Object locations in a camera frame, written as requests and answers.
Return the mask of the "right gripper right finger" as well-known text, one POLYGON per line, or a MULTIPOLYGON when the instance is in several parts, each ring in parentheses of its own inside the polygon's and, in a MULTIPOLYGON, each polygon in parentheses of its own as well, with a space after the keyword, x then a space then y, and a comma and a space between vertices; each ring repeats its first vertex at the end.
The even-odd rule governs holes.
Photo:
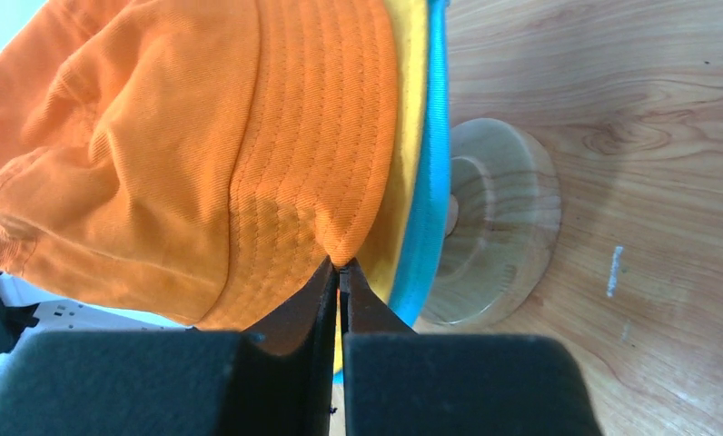
POLYGON ((529 334, 418 334, 339 271, 349 435, 598 435, 575 359, 529 334))

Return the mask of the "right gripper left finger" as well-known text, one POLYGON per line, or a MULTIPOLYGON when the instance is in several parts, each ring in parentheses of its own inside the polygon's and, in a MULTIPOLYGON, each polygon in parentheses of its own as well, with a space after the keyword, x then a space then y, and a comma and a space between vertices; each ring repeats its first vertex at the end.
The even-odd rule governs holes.
POLYGON ((0 374, 0 435, 324 435, 338 280, 322 263, 244 332, 37 334, 0 374))

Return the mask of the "teal bucket hat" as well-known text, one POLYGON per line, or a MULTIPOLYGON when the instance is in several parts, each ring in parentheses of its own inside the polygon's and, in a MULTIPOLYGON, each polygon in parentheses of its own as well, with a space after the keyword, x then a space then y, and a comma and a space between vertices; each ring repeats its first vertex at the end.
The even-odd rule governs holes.
POLYGON ((445 1, 388 1, 398 120, 380 209, 356 259, 381 301, 371 332, 410 333, 435 281, 451 187, 445 1))

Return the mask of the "yellow bucket hat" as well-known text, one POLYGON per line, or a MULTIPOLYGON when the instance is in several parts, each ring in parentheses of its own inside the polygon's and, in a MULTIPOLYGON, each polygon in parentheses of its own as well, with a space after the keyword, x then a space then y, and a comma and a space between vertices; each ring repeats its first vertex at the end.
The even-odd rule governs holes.
POLYGON ((338 264, 360 261, 385 303, 411 214, 426 111, 424 1, 336 1, 342 72, 342 202, 318 232, 338 264))

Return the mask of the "orange bucket hat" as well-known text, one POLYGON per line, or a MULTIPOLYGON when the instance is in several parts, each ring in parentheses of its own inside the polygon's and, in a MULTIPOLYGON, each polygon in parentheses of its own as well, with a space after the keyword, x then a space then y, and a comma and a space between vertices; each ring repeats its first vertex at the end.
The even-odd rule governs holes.
POLYGON ((50 1, 0 53, 0 271, 243 329, 381 206, 382 1, 50 1))

